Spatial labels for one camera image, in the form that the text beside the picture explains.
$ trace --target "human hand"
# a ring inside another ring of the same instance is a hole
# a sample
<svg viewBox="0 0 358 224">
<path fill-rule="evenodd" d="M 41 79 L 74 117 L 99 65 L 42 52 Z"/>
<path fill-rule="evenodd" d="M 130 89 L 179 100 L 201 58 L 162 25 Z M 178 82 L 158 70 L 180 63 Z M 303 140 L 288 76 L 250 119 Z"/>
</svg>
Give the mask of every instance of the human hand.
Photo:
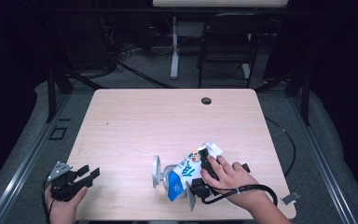
<svg viewBox="0 0 358 224">
<path fill-rule="evenodd" d="M 230 165 L 222 156 L 217 156 L 217 160 L 215 160 L 214 157 L 210 155 L 208 156 L 208 161 L 219 177 L 219 180 L 211 177 L 204 169 L 201 170 L 201 176 L 209 186 L 216 188 L 216 191 L 221 194 L 228 192 L 228 190 L 222 189 L 237 189 L 244 185 L 258 184 L 238 162 L 234 162 Z M 263 190 L 258 189 L 243 191 L 240 194 L 233 194 L 227 198 L 232 203 L 248 211 L 257 205 L 256 202 L 266 199 L 269 201 L 267 194 Z"/>
<path fill-rule="evenodd" d="M 60 202 L 51 197 L 51 185 L 45 190 L 46 206 L 49 211 L 51 224 L 73 224 L 76 218 L 76 209 L 88 191 L 83 187 L 69 202 Z"/>
</svg>

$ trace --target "light wood surface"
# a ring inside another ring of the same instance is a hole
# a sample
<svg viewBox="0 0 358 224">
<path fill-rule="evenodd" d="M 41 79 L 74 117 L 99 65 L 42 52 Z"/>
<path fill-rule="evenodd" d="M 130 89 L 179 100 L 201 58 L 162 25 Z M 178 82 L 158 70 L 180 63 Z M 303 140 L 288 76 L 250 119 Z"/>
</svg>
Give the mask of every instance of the light wood surface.
<svg viewBox="0 0 358 224">
<path fill-rule="evenodd" d="M 201 102 L 212 100 L 210 105 Z M 278 198 L 289 194 L 256 94 L 252 90 L 99 90 L 89 105 L 68 164 L 100 167 L 101 175 L 79 205 L 82 220 L 250 219 L 224 199 L 210 205 L 197 199 L 170 202 L 162 182 L 153 189 L 153 157 L 161 169 L 177 164 L 207 140 L 230 161 L 248 163 L 260 184 Z M 292 204 L 279 208 L 289 218 Z"/>
<path fill-rule="evenodd" d="M 154 7 L 286 7 L 287 0 L 153 0 Z"/>
</svg>

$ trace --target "hole in table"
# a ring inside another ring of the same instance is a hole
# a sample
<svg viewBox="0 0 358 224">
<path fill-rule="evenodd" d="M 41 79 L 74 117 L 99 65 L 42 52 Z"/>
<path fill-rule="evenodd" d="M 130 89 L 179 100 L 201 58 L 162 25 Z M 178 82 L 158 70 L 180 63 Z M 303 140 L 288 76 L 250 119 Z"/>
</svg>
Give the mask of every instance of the hole in table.
<svg viewBox="0 0 358 224">
<path fill-rule="evenodd" d="M 204 97 L 204 98 L 201 99 L 201 102 L 202 102 L 203 105 L 210 105 L 212 100 L 209 97 Z"/>
</svg>

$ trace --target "human arm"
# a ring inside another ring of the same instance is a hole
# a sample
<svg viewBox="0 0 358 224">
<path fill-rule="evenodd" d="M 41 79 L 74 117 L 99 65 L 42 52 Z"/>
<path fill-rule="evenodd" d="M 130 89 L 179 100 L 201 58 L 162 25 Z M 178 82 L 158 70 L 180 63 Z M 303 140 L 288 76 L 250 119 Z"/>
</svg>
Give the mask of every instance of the human arm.
<svg viewBox="0 0 358 224">
<path fill-rule="evenodd" d="M 230 165 L 222 156 L 218 156 L 217 160 L 212 156 L 208 156 L 208 161 L 219 177 L 219 180 L 212 178 L 204 169 L 201 170 L 202 178 L 209 186 L 217 188 L 219 193 L 227 193 L 226 190 L 221 189 L 236 189 L 244 185 L 258 184 L 238 162 Z M 263 190 L 247 190 L 240 194 L 230 195 L 227 198 L 237 206 L 249 211 L 259 224 L 290 223 Z"/>
<path fill-rule="evenodd" d="M 83 187 L 69 202 L 60 202 L 51 197 L 51 185 L 45 190 L 46 206 L 49 209 L 51 224 L 73 224 L 76 218 L 76 209 L 88 191 Z"/>
</svg>

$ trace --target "gray carpet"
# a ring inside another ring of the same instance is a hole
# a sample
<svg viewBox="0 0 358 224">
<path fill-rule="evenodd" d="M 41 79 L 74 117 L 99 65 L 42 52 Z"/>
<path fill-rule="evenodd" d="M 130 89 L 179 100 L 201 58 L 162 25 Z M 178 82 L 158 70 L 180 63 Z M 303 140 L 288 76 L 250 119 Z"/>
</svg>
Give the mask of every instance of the gray carpet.
<svg viewBox="0 0 358 224">
<path fill-rule="evenodd" d="M 263 74 L 263 65 L 268 58 L 266 56 L 268 51 L 268 48 L 264 49 L 264 53 L 262 51 L 262 55 L 259 57 L 260 60 L 256 64 L 253 88 L 262 84 L 261 74 Z M 194 52 L 196 51 L 192 48 L 182 47 L 179 78 L 176 80 L 170 79 L 170 53 L 159 55 L 152 51 L 135 50 L 131 52 L 131 56 L 124 63 L 161 82 L 178 88 L 197 88 L 197 56 Z M 206 76 L 225 73 L 241 76 L 241 70 L 236 71 L 235 69 L 232 70 L 232 68 L 221 67 L 219 72 L 216 73 L 215 69 L 216 67 L 213 65 L 206 67 L 205 71 L 209 73 Z M 93 80 L 108 88 L 156 88 L 156 85 L 137 77 L 120 66 L 111 75 Z M 207 83 L 209 81 L 214 82 L 215 80 L 207 80 L 204 88 L 215 88 L 216 83 Z M 3 218 L 5 223 L 43 223 L 45 220 L 43 209 L 40 206 L 40 188 L 43 178 L 50 172 L 56 161 L 67 160 L 93 93 L 84 84 L 76 80 L 72 80 L 72 82 L 75 91 L 62 108 L 56 122 L 52 124 L 60 130 L 65 129 L 66 133 L 62 140 L 48 140 L 52 132 L 47 134 L 48 138 L 40 147 L 40 154 L 35 158 L 31 172 L 26 176 L 26 181 L 21 186 L 19 194 L 16 195 L 14 203 L 8 207 Z M 232 80 L 228 82 L 218 80 L 217 84 L 222 85 L 220 88 L 243 88 L 244 82 L 243 80 L 235 80 L 235 83 Z M 47 84 L 43 83 L 37 87 L 36 92 L 38 93 L 38 102 L 34 113 L 0 173 L 0 199 L 13 175 L 16 174 L 17 169 L 30 153 L 30 150 L 33 150 L 39 134 L 45 128 L 45 121 L 48 117 Z M 65 99 L 59 92 L 58 94 L 59 97 Z M 258 97 L 265 116 L 280 124 L 291 135 L 296 144 L 296 161 L 286 178 L 289 189 L 291 191 L 297 190 L 302 195 L 297 200 L 297 215 L 293 222 L 342 223 L 339 212 L 312 156 L 310 141 L 301 128 L 300 120 L 296 118 L 296 109 L 291 104 L 293 99 L 288 99 L 284 96 L 281 86 L 271 90 L 269 93 L 260 93 Z M 266 123 L 281 161 L 282 169 L 285 172 L 290 166 L 293 157 L 292 144 L 280 128 L 269 121 L 266 121 Z M 314 94 L 310 97 L 310 124 L 358 223 L 358 184 L 342 160 L 342 145 L 337 136 L 337 131 L 324 111 L 323 104 Z M 60 137 L 61 134 L 60 132 L 55 132 L 52 137 Z"/>
</svg>

